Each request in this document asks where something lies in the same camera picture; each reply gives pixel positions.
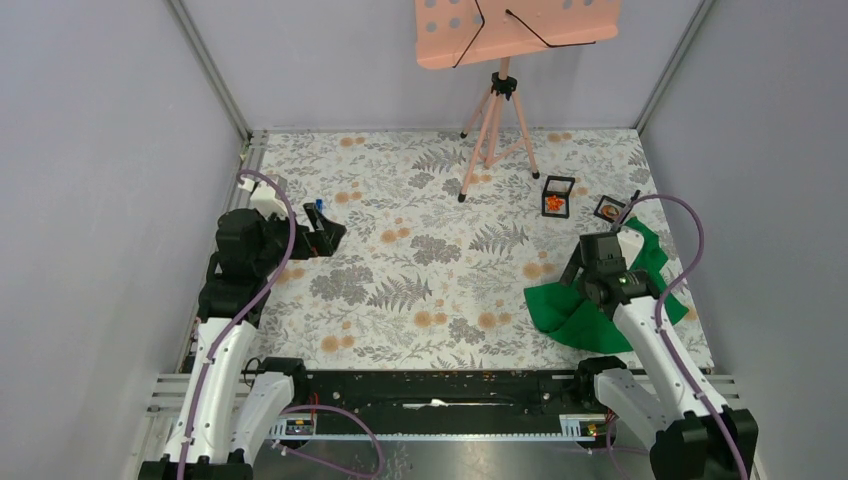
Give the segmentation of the orange brooch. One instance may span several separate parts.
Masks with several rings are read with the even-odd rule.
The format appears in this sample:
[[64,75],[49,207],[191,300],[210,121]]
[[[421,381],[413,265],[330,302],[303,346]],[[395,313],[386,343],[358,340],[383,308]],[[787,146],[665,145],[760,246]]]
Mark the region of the orange brooch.
[[561,212],[566,200],[557,195],[549,195],[545,198],[546,208],[549,213]]

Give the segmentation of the black display box frame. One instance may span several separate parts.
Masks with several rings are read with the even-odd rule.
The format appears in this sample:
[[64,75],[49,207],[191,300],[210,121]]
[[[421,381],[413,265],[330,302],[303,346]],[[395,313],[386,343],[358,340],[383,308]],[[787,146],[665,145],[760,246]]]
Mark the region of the black display box frame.
[[548,218],[568,219],[570,217],[569,199],[574,185],[574,177],[548,175],[541,194],[541,215]]

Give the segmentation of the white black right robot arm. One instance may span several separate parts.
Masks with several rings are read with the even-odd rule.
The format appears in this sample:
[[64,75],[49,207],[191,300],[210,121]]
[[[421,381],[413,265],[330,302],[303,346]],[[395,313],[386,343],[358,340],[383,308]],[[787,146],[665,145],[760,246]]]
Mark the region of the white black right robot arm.
[[748,479],[759,428],[735,409],[689,356],[657,284],[632,268],[634,231],[580,237],[561,277],[626,338],[652,388],[613,356],[585,361],[573,386],[583,410],[610,409],[648,450],[657,479]]

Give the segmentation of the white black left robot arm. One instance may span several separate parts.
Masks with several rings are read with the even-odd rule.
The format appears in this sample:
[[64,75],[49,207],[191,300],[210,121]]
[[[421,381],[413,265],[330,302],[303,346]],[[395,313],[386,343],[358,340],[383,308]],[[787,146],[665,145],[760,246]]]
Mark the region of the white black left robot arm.
[[141,464],[141,479],[250,479],[267,430],[284,408],[309,401],[300,360],[261,362],[241,409],[235,400],[262,310],[276,275],[291,260],[330,257],[345,226],[314,203],[302,226],[282,205],[235,209],[217,221],[216,249],[198,297],[197,350],[188,388],[162,457]]

